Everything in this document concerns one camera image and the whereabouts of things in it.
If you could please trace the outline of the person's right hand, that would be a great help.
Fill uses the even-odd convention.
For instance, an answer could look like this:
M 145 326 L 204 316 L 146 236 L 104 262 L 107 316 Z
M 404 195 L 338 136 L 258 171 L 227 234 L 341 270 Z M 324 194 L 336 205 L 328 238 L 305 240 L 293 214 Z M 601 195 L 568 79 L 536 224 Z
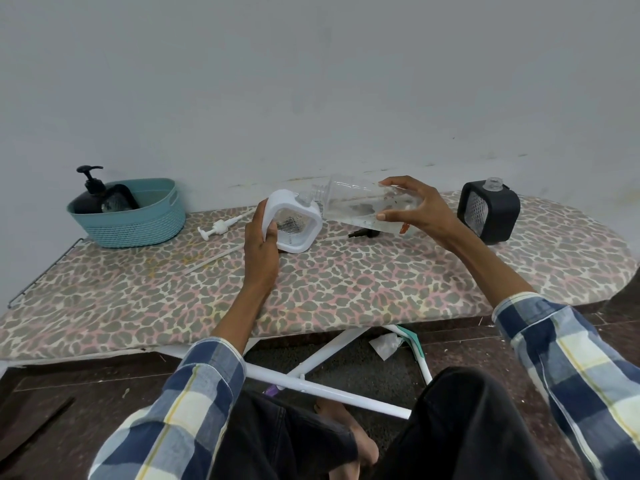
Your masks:
M 379 184 L 411 191 L 422 199 L 420 205 L 415 208 L 418 213 L 418 221 L 385 222 L 412 225 L 426 233 L 444 249 L 452 250 L 452 238 L 460 233 L 464 226 L 436 188 L 410 176 L 388 177 L 380 181 Z

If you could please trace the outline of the person's left hand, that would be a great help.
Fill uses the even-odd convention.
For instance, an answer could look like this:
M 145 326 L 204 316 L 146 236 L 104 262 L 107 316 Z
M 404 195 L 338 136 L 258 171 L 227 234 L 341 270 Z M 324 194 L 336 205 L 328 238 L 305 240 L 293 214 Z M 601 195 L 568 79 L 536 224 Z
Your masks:
M 267 200 L 255 209 L 244 229 L 244 287 L 267 296 L 275 285 L 279 269 L 277 243 L 264 243 L 262 224 Z

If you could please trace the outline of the white square dispenser bottle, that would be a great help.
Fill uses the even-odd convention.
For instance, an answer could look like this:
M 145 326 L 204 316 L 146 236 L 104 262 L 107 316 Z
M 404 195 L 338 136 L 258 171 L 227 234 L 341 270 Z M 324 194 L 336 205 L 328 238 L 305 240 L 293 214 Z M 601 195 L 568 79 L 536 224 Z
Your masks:
M 289 254 L 307 251 L 323 227 L 318 204 L 298 193 L 281 189 L 272 193 L 262 216 L 262 236 L 266 238 L 270 224 L 277 227 L 277 247 Z

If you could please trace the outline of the clear plastic bottle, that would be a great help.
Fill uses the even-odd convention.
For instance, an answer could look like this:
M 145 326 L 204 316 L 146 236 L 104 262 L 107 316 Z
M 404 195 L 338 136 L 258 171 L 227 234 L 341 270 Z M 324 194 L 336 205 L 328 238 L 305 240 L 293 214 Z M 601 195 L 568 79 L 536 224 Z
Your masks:
M 377 215 L 385 210 L 413 210 L 422 202 L 420 195 L 358 177 L 333 175 L 323 185 L 313 185 L 301 196 L 306 203 L 316 202 L 325 221 L 368 228 L 381 233 L 409 235 L 403 223 L 380 221 Z

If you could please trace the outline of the person's left forearm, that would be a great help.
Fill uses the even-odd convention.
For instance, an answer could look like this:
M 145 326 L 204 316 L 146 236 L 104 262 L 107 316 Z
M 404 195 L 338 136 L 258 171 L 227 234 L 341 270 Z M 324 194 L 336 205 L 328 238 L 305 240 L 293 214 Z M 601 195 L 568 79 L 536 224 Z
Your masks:
M 272 287 L 243 286 L 214 336 L 192 345 L 155 402 L 103 443 L 88 480 L 208 480 L 246 379 L 242 352 Z

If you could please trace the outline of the person's right forearm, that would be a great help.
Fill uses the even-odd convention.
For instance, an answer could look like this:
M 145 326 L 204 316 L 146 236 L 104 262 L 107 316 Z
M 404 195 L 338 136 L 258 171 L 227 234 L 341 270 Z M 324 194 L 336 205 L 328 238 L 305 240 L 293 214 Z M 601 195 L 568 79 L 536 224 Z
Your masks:
M 640 480 L 640 367 L 576 309 L 549 301 L 457 223 L 435 238 L 465 265 L 593 480 Z

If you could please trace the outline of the black pump head with tube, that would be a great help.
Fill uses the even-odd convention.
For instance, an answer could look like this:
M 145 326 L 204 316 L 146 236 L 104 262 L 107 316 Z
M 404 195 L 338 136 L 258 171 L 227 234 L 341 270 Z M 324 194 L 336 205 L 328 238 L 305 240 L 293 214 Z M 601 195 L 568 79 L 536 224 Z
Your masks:
M 356 239 L 356 238 L 360 238 L 360 237 L 365 237 L 365 238 L 375 238 L 377 236 L 380 235 L 380 231 L 377 230 L 373 230 L 370 228 L 361 228 L 359 230 L 356 230 L 354 232 L 345 234 L 345 235 L 337 235 L 334 237 L 329 237 L 329 238 L 325 238 L 322 241 L 319 241 L 319 243 L 329 243 L 329 242 L 338 242 L 338 241 L 346 241 L 348 239 Z

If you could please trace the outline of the white pump head with tube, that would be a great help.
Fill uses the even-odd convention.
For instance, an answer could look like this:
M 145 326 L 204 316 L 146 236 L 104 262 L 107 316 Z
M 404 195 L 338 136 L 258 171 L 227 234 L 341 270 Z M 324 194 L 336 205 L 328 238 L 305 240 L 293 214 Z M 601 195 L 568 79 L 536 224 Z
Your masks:
M 254 209 L 249 209 L 248 211 L 245 211 L 244 213 L 236 217 L 231 217 L 228 219 L 219 219 L 212 225 L 211 229 L 206 230 L 201 227 L 198 227 L 197 231 L 204 241 L 208 241 L 213 235 L 223 235 L 225 233 L 228 233 L 231 227 L 236 225 L 239 221 L 241 221 L 245 217 L 248 217 L 249 215 L 251 215 L 253 212 L 254 212 Z

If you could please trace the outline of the clear thin tube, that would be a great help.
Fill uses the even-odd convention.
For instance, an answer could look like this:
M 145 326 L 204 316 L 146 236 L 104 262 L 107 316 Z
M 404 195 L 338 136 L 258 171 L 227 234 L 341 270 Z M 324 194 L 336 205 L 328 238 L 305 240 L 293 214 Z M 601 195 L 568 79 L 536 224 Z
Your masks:
M 243 249 L 244 249 L 244 244 L 240 244 L 240 245 L 234 246 L 232 248 L 229 248 L 228 250 L 219 252 L 218 254 L 214 255 L 213 257 L 208 258 L 208 259 L 206 259 L 206 260 L 204 260 L 204 261 L 202 261 L 202 262 L 200 262 L 200 263 L 198 263 L 196 265 L 192 265 L 192 266 L 186 268 L 185 270 L 183 270 L 182 273 L 184 275 L 193 273 L 193 272 L 203 268 L 204 266 L 212 264 L 213 262 L 215 262 L 215 261 L 217 261 L 219 259 L 225 258 L 225 257 L 227 257 L 227 256 L 229 256 L 229 255 L 231 255 L 231 254 L 233 254 L 233 253 L 235 253 L 237 251 L 241 251 Z

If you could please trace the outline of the leopard print ironing board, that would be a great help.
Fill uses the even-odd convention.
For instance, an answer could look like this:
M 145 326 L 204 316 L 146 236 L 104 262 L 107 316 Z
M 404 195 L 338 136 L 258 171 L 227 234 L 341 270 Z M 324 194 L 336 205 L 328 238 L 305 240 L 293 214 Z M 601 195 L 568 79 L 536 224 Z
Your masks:
M 638 268 L 627 243 L 581 211 L 521 196 L 511 238 L 492 250 L 544 297 L 572 306 L 612 298 Z M 84 241 L 0 317 L 0 361 L 42 363 L 190 345 L 208 337 L 240 290 L 244 222 L 205 242 L 196 226 L 244 208 L 188 215 L 156 246 L 108 250 Z M 326 223 L 311 248 L 280 255 L 256 338 L 491 314 L 462 263 L 423 233 L 345 239 Z

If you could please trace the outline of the black square dispenser bottle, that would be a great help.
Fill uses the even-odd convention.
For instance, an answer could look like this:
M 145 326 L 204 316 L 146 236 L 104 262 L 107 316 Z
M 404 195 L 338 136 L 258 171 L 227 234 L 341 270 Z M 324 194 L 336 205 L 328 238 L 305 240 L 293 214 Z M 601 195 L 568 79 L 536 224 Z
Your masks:
M 509 240 L 521 210 L 516 192 L 499 177 L 464 184 L 457 209 L 459 220 L 486 245 Z

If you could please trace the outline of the teal plastic basket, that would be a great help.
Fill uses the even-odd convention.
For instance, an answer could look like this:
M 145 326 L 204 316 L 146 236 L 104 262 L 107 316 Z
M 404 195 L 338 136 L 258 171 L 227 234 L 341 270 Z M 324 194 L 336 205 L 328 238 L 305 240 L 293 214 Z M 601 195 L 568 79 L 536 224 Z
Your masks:
M 129 188 L 139 204 L 137 210 L 106 214 L 77 214 L 74 204 L 67 205 L 71 217 L 100 247 L 135 248 L 160 244 L 174 238 L 186 222 L 176 182 L 169 178 L 116 180 Z

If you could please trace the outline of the crumpled white paper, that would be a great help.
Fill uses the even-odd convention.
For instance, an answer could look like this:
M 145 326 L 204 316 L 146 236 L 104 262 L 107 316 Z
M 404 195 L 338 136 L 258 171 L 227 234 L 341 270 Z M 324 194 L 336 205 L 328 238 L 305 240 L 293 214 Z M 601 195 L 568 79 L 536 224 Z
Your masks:
M 386 361 L 404 344 L 404 337 L 389 332 L 370 340 L 369 344 L 380 359 Z

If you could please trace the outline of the white ironing board legs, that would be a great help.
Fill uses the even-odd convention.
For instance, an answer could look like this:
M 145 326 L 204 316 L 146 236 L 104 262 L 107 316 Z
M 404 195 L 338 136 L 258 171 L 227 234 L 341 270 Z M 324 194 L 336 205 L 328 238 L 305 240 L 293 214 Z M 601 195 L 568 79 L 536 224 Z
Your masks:
M 389 332 L 404 344 L 382 361 L 369 341 Z M 251 338 L 243 356 L 252 390 L 273 384 L 282 387 L 274 396 L 281 400 L 300 393 L 404 420 L 420 394 L 415 389 L 433 379 L 417 334 L 398 325 Z

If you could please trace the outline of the black dispenser bottle without pump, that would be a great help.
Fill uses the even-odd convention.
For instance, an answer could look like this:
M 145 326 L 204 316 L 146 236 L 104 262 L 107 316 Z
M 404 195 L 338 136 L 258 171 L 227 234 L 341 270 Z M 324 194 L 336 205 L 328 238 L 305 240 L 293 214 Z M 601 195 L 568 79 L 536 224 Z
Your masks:
M 137 210 L 140 205 L 131 190 L 124 184 L 115 184 L 106 188 L 100 203 L 103 214 Z

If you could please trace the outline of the black pump soap bottle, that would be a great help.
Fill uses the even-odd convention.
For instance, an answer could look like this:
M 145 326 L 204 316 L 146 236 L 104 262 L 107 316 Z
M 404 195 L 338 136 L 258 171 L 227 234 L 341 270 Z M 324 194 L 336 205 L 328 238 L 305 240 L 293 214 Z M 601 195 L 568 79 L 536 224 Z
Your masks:
M 102 203 L 107 187 L 98 178 L 92 177 L 91 172 L 96 169 L 103 169 L 103 166 L 83 165 L 76 169 L 76 172 L 85 176 L 84 186 L 86 191 L 76 197 L 71 202 L 71 213 L 73 214 L 101 214 Z

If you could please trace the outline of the person's bare foot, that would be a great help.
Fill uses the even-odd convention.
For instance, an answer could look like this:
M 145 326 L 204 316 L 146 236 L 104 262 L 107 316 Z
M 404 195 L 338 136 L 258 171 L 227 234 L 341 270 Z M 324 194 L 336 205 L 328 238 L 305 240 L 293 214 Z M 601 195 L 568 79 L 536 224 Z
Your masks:
M 372 467 L 378 462 L 380 452 L 377 444 L 350 412 L 348 412 L 345 405 L 337 401 L 319 397 L 316 400 L 314 409 L 320 415 L 336 420 L 351 430 L 355 436 L 358 449 L 358 463 L 360 466 Z

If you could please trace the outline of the person's black trousers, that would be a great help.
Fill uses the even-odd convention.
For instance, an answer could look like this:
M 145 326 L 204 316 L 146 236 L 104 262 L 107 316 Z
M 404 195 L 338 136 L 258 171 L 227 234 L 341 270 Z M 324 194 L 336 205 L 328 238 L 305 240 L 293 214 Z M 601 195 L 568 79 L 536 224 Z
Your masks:
M 210 480 L 361 480 L 363 468 L 370 480 L 557 480 L 507 391 L 470 367 L 428 384 L 372 467 L 338 421 L 243 391 Z

